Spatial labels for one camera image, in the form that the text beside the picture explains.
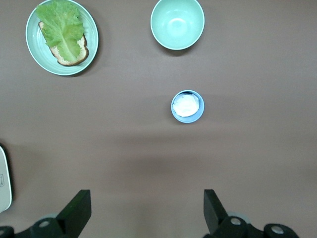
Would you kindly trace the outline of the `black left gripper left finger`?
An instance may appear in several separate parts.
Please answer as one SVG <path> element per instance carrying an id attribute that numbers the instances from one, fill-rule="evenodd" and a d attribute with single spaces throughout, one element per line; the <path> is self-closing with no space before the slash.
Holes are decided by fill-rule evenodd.
<path id="1" fill-rule="evenodd" d="M 15 233 L 13 227 L 0 227 L 0 238 L 78 238 L 91 217 L 90 190 L 79 191 L 55 218 L 38 220 Z"/>

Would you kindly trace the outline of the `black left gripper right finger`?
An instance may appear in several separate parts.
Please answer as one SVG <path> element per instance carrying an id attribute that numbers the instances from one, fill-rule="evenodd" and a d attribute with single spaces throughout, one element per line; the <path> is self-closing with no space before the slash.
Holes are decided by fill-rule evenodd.
<path id="1" fill-rule="evenodd" d="M 300 238 L 282 224 L 267 224 L 261 231 L 238 216 L 228 215 L 213 189 L 204 190 L 204 218 L 209 233 L 203 238 Z"/>

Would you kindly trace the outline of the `blue cup with paper wad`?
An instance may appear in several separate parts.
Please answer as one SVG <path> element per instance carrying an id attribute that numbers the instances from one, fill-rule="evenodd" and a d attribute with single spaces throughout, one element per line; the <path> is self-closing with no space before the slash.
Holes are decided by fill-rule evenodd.
<path id="1" fill-rule="evenodd" d="M 192 116 L 190 117 L 180 117 L 178 116 L 172 109 L 172 102 L 173 100 L 175 99 L 175 97 L 178 95 L 178 94 L 181 94 L 181 93 L 192 93 L 194 95 L 196 95 L 198 98 L 199 98 L 199 110 Z M 193 123 L 195 121 L 197 121 L 204 113 L 204 110 L 205 110 L 205 103 L 204 103 L 204 100 L 202 98 L 202 96 L 197 93 L 196 91 L 193 91 L 193 90 L 183 90 L 183 91 L 180 91 L 179 93 L 177 93 L 174 98 L 172 99 L 171 101 L 171 112 L 173 114 L 173 116 L 179 121 L 179 122 L 182 122 L 182 123 Z"/>

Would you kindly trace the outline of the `cream toaster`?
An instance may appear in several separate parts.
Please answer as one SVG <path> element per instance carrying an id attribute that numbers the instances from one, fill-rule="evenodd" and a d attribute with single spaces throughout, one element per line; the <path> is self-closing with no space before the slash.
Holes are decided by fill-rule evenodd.
<path id="1" fill-rule="evenodd" d="M 7 210 L 12 204 L 12 188 L 7 156 L 0 145 L 0 213 Z"/>

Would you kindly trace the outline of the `brown table cover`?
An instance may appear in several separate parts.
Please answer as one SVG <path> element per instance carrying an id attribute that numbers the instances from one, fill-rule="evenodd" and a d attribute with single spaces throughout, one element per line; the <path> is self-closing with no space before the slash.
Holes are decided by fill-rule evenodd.
<path id="1" fill-rule="evenodd" d="M 0 144 L 14 184 L 0 226 L 22 231 L 81 189 L 80 238 L 202 238 L 205 189 L 262 229 L 317 238 L 317 0 L 199 0 L 183 51 L 150 29 L 157 0 L 78 0 L 99 31 L 81 74 L 42 69 L 26 46 L 41 0 L 0 0 Z M 171 101 L 199 93 L 179 122 Z"/>

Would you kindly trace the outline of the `white crumpled paper wad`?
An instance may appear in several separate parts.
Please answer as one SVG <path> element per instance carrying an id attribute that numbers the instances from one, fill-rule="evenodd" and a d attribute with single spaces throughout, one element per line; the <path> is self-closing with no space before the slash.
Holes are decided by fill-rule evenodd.
<path id="1" fill-rule="evenodd" d="M 192 93 L 178 94 L 172 102 L 173 111 L 183 118 L 194 115 L 199 107 L 199 98 Z"/>

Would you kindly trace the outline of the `bread slice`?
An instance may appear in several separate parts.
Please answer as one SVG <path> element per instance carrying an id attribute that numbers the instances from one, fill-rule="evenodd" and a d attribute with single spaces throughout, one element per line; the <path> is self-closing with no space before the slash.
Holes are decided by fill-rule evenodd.
<path id="1" fill-rule="evenodd" d="M 40 31 L 57 62 L 63 66 L 75 66 L 89 55 L 84 26 L 81 20 L 53 20 L 38 22 Z"/>

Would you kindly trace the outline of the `mint green plate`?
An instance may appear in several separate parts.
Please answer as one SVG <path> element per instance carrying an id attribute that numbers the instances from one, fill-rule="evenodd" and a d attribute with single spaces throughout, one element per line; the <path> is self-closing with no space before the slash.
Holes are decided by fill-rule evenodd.
<path id="1" fill-rule="evenodd" d="M 75 66 L 63 66 L 57 62 L 57 58 L 53 56 L 46 45 L 46 41 L 38 26 L 40 19 L 35 9 L 30 13 L 25 28 L 27 47 L 33 59 L 46 71 L 61 76 L 76 75 L 85 71 L 92 64 L 99 47 L 99 33 L 94 18 L 81 4 L 74 0 L 66 1 L 77 7 L 80 13 L 79 19 L 83 23 L 84 36 L 87 40 L 89 53 L 88 57 L 82 63 Z"/>

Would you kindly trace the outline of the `green lettuce leaf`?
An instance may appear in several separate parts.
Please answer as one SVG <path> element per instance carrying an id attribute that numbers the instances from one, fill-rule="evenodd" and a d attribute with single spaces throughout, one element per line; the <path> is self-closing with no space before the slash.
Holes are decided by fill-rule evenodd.
<path id="1" fill-rule="evenodd" d="M 88 50 L 84 26 L 78 7 L 68 0 L 51 0 L 36 7 L 38 26 L 46 45 L 64 66 L 76 65 L 86 59 Z"/>

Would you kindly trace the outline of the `mint green bowl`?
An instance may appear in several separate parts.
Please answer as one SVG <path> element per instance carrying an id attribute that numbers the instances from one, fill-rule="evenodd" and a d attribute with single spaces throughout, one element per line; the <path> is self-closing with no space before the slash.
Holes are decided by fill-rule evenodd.
<path id="1" fill-rule="evenodd" d="M 198 0 L 159 0 L 150 17 L 155 40 L 169 50 L 194 45 L 205 27 L 205 14 Z"/>

